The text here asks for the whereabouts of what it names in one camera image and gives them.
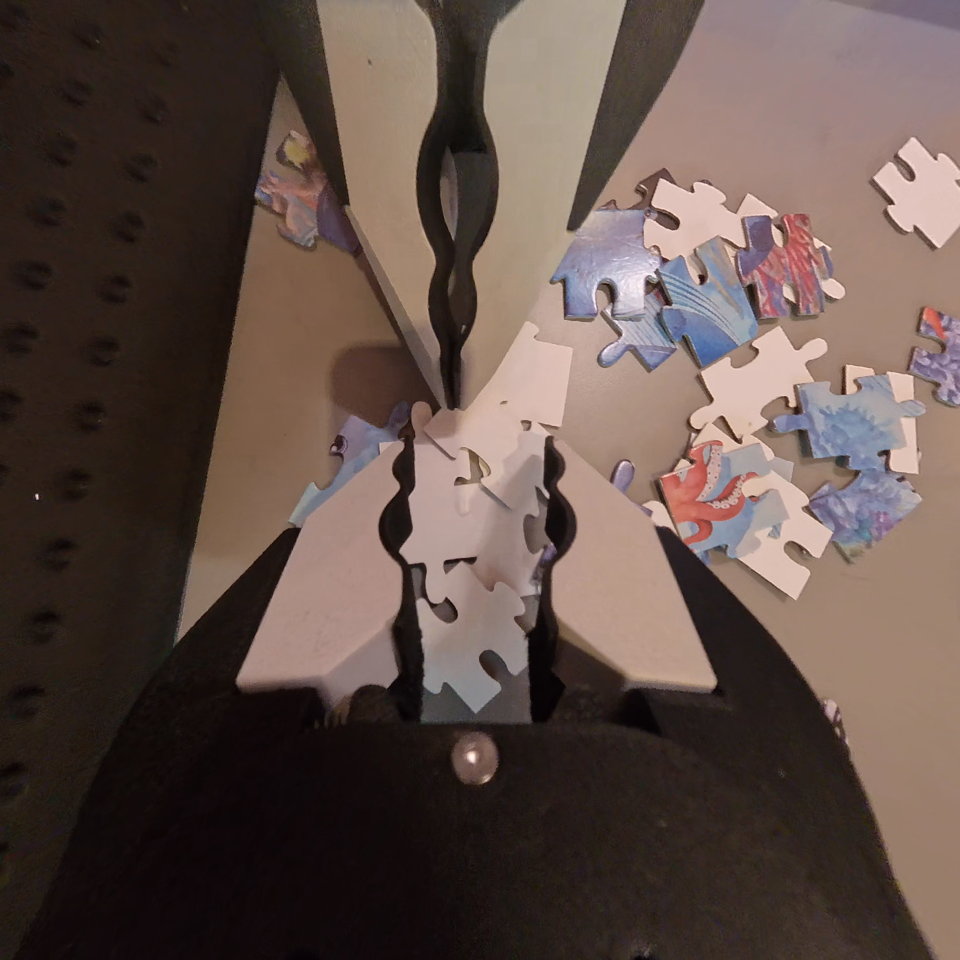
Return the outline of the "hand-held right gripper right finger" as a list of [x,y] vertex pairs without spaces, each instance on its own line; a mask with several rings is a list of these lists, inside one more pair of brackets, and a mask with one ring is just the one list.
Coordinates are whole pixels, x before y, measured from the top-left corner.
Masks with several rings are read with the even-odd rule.
[[567,443],[546,438],[545,566],[529,633],[531,716],[546,721],[565,685],[565,642],[617,679],[617,692],[712,695],[718,680],[657,526]]

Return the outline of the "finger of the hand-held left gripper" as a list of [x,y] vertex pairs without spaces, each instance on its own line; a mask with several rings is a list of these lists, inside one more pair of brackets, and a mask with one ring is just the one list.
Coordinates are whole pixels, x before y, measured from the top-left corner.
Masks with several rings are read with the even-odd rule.
[[451,2],[450,408],[492,377],[573,229],[625,2]]
[[[458,405],[437,253],[452,251],[457,180],[431,124],[443,103],[443,2],[318,2],[348,195],[396,324],[441,406]],[[431,292],[443,291],[431,310]]]

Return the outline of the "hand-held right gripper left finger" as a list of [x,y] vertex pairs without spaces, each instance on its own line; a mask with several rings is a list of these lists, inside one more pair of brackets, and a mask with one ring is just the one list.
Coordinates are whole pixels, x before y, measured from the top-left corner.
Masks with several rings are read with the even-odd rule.
[[293,551],[236,678],[247,693],[314,689],[330,707],[368,685],[399,677],[392,638],[402,570],[379,534],[399,491],[399,434],[423,405],[397,405],[385,427],[353,415],[331,451],[342,464],[323,489],[310,484],[290,521]]

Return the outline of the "single jigsaw puzzle piece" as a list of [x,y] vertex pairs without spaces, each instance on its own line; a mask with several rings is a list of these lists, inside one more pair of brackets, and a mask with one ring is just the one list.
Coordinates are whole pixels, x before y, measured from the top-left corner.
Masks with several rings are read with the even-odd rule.
[[525,422],[559,427],[567,406],[572,363],[568,346],[542,342],[523,324],[493,376],[463,409],[440,410],[425,434],[451,457],[467,450],[494,473],[517,449]]

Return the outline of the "pile of jigsaw puzzle pieces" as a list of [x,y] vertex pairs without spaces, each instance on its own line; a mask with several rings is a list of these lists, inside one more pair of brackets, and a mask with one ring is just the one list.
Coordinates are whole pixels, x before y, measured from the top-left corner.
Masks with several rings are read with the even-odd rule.
[[[695,432],[678,467],[656,481],[661,500],[638,505],[698,558],[723,550],[783,594],[796,598],[810,572],[786,556],[787,544],[820,556],[828,542],[858,556],[919,502],[893,471],[902,451],[916,457],[906,424],[923,412],[898,383],[913,377],[958,402],[958,375],[948,354],[917,350],[909,372],[853,377],[844,392],[810,377],[826,351],[813,340],[795,347],[781,327],[758,335],[758,319],[816,309],[832,282],[830,250],[810,232],[805,214],[772,210],[748,195],[731,230],[707,225],[700,199],[725,197],[696,182],[689,191],[657,184],[656,211],[678,217],[662,229],[641,207],[609,203],[590,212],[552,282],[563,287],[569,319],[589,315],[598,287],[613,299],[601,315],[619,338],[601,351],[608,366],[627,351],[653,368],[688,342],[710,402],[693,412]],[[529,634],[519,617],[524,600],[540,600],[546,564],[556,549],[546,534],[544,480],[549,426],[522,424],[516,450],[492,472],[477,454],[451,457],[425,432],[437,415],[426,403],[411,415],[413,486],[407,495],[411,531],[399,556],[422,569],[414,599],[422,651],[419,690],[454,693],[474,716],[502,694],[483,665],[498,656],[510,679],[526,673]]]

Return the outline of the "dark perforated panel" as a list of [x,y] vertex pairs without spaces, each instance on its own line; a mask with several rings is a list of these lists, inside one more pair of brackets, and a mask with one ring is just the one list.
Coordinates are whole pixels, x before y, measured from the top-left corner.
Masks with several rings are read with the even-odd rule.
[[2,783],[172,643],[277,67],[256,2],[2,2]]

